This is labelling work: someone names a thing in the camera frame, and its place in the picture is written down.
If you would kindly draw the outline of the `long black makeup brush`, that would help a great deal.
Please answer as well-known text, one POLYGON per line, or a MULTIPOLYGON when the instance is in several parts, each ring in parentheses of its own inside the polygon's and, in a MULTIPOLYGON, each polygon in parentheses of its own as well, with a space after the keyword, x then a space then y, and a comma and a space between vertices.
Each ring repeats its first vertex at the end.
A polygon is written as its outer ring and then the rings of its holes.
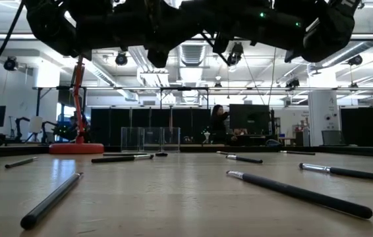
POLYGON ((24 230, 31 230, 78 184, 83 173, 72 174, 64 183, 51 192, 20 221, 24 230))

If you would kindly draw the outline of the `white column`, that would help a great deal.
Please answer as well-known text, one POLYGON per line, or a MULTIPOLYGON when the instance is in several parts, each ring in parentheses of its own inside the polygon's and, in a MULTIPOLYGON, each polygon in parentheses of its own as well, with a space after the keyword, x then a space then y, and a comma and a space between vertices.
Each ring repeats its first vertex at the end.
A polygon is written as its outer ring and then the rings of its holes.
POLYGON ((311 91, 308 94, 310 145, 323 145, 322 132, 340 130, 339 107, 336 91, 311 91))

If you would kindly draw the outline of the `clear acrylic brush organizer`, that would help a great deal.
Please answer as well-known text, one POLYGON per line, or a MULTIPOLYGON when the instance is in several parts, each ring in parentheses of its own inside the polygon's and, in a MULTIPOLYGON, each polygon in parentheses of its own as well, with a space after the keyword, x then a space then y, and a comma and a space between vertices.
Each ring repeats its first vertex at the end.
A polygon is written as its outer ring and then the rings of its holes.
POLYGON ((121 151, 179 152, 179 127, 122 127, 121 151))

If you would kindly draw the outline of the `black pointed-tip makeup brush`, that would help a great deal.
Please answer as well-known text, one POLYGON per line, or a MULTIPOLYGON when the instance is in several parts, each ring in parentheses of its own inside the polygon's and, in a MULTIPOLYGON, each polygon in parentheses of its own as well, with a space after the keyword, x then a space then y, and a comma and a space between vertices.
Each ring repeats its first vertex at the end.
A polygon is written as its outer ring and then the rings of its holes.
POLYGON ((298 188, 296 186, 291 186, 261 176, 256 176, 253 174, 248 174, 239 171, 227 171, 226 175, 235 177, 237 179, 240 179, 244 182, 248 182, 253 185, 257 185, 275 192, 279 192, 292 198, 294 197, 297 199, 301 199, 309 203, 321 205, 323 207, 327 207, 329 209, 340 211, 342 213, 346 213, 348 215, 352 215, 362 219, 370 219, 373 216, 373 211, 369 207, 345 201, 342 199, 334 198, 331 196, 327 196, 324 194, 319 194, 317 192, 312 192, 310 190, 298 188))

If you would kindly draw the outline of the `black brush long silver ferrule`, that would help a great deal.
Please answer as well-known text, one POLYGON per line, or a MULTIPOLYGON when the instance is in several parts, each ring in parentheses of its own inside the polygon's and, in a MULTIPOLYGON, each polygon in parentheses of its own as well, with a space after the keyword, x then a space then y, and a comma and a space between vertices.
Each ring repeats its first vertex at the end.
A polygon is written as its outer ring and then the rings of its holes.
POLYGON ((148 160, 153 159, 154 155, 145 154, 145 155, 126 155, 126 156, 116 156, 116 157, 105 157, 99 159, 92 159, 92 163, 118 163, 125 161, 137 161, 137 160, 148 160))
POLYGON ((339 176, 348 176, 348 177, 353 177, 353 178, 373 180, 373 173, 371 172, 354 171, 350 169, 341 169, 337 167, 328 167, 328 166, 322 166, 322 165, 312 165, 308 163, 300 163, 299 168, 301 170, 306 170, 306 171, 324 172, 324 173, 329 173, 329 174, 336 174, 339 176))

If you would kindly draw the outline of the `black partition panels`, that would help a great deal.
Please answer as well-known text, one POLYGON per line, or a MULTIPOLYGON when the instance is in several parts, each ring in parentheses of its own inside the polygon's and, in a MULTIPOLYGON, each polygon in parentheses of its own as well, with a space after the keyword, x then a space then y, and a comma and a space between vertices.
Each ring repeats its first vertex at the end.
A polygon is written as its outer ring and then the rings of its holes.
POLYGON ((373 107, 342 108, 340 113, 345 142, 373 147, 373 107))
POLYGON ((202 131, 209 125, 210 110, 197 107, 180 109, 111 109, 91 110, 91 133, 96 143, 119 146, 122 128, 179 128, 181 138, 194 142, 204 139, 202 131))

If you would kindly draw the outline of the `person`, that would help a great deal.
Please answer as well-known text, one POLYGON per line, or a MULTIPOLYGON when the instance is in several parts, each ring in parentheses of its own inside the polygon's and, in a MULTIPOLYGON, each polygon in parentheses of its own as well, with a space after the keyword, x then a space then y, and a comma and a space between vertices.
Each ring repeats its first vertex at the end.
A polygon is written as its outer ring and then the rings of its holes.
POLYGON ((225 120, 228 117, 229 113, 223 110, 222 105, 215 105, 213 107, 210 118, 210 133, 213 143, 225 145, 234 145, 236 143, 237 137, 227 133, 225 120))

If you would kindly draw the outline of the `dark background desk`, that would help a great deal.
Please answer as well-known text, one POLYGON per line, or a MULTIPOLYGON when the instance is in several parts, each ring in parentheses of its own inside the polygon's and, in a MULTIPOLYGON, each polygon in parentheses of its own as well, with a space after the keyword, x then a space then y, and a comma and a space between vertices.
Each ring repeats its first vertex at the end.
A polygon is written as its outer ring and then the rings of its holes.
POLYGON ((275 139, 272 135, 258 135, 258 134, 245 134, 235 136, 235 140, 231 140, 231 146, 266 146, 266 142, 270 139, 275 139))

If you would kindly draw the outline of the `short thin makeup brush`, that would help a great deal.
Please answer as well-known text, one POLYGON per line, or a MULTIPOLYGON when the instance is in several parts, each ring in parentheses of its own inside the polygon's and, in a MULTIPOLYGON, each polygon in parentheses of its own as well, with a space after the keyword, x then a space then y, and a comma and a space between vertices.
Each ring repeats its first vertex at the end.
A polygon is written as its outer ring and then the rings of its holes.
POLYGON ((31 158, 15 161, 13 163, 6 164, 5 168, 6 169, 11 169, 11 168, 14 168, 14 167, 18 167, 18 166, 21 166, 21 165, 32 163, 32 162, 36 161, 37 159, 38 159, 37 157, 31 157, 31 158))

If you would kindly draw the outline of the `silver ceiling ventilation duct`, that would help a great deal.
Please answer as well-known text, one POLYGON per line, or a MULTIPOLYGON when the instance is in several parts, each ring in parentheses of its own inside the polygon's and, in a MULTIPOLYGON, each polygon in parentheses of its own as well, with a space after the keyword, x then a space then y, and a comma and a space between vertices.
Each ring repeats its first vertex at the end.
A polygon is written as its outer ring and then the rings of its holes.
POLYGON ((178 46, 178 54, 180 67, 200 67, 204 63, 206 46, 182 44, 178 46))

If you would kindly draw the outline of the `black brush short silver ferrule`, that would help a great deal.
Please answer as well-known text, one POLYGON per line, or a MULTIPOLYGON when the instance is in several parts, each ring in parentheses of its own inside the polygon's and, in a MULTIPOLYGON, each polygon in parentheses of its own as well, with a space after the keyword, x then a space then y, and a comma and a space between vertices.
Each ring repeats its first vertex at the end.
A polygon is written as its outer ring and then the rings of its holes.
POLYGON ((250 159, 246 157, 240 157, 237 155, 226 155, 226 159, 231 159, 231 160, 236 160, 236 161, 242 161, 242 162, 247 162, 247 163, 256 163, 256 164, 262 164, 263 160, 260 159, 250 159))

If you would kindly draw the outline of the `gray office chair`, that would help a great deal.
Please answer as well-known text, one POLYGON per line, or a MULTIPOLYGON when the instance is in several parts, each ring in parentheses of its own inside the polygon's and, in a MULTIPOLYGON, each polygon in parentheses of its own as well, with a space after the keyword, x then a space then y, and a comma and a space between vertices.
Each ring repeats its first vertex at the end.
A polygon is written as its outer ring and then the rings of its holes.
POLYGON ((342 131, 323 130, 322 141, 324 146, 346 146, 342 131))

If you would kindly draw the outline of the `black background gantry frame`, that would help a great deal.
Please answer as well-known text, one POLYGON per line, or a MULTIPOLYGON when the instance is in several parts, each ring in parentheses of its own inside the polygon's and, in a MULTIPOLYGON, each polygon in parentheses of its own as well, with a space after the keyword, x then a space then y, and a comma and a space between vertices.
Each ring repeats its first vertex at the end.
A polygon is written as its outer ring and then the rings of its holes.
POLYGON ((304 99, 299 96, 309 96, 311 92, 333 92, 340 99, 364 99, 371 97, 373 99, 373 88, 367 87, 336 87, 336 88, 305 88, 305 87, 81 87, 80 92, 86 95, 89 91, 97 92, 115 92, 122 95, 127 101, 140 101, 141 93, 154 93, 159 96, 160 103, 163 104, 166 97, 179 92, 194 92, 197 100, 200 96, 209 100, 211 95, 226 96, 230 99, 234 95, 247 97, 255 95, 264 105, 271 105, 273 99, 279 99, 280 96, 289 98, 292 104, 303 103, 304 99))

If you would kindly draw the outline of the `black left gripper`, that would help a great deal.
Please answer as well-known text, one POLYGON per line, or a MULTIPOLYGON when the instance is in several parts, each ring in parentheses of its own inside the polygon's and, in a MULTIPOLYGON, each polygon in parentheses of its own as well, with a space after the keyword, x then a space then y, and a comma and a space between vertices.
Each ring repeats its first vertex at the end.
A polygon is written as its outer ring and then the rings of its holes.
MULTIPOLYGON (((164 0, 125 0, 112 8, 108 21, 121 46, 143 46, 147 59, 156 68, 164 68, 169 48, 163 44, 163 12, 169 7, 164 0)), ((193 36, 193 21, 185 11, 166 11, 165 25, 174 28, 170 33, 173 39, 193 36)))

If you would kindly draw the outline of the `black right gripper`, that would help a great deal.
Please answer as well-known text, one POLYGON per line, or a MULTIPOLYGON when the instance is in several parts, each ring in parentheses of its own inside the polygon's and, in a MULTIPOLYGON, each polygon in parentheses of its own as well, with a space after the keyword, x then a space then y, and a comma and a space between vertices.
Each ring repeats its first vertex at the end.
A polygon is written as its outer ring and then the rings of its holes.
POLYGON ((223 53, 235 37, 257 43, 273 43, 274 12, 270 0, 212 0, 212 11, 203 6, 189 10, 197 34, 217 32, 213 52, 223 53))

